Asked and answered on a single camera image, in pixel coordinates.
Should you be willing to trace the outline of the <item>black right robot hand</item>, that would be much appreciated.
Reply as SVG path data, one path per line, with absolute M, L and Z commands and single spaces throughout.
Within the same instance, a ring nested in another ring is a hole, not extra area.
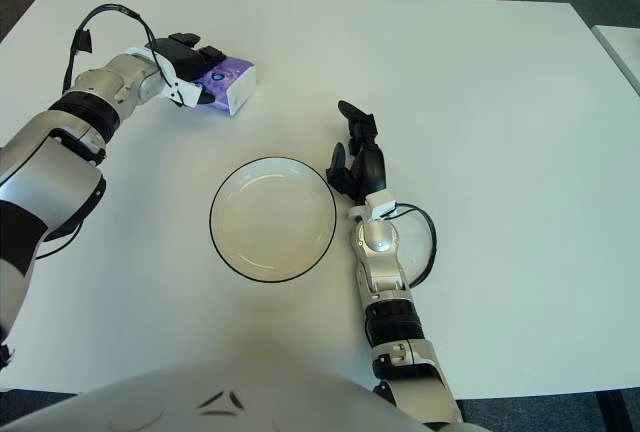
M 367 195 L 386 188 L 384 155 L 376 143 L 378 130 L 373 114 L 340 100 L 338 110 L 347 119 L 348 147 L 338 142 L 332 153 L 326 179 L 340 194 L 362 205 Z

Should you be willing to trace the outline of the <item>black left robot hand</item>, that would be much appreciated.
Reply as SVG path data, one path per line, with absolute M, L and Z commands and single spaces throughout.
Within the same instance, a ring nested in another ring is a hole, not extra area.
M 206 89 L 204 79 L 227 56 L 213 46 L 197 48 L 199 41 L 193 33 L 174 33 L 149 42 L 152 64 L 159 69 L 142 81 L 139 97 L 164 97 L 178 106 L 212 104 L 216 95 Z

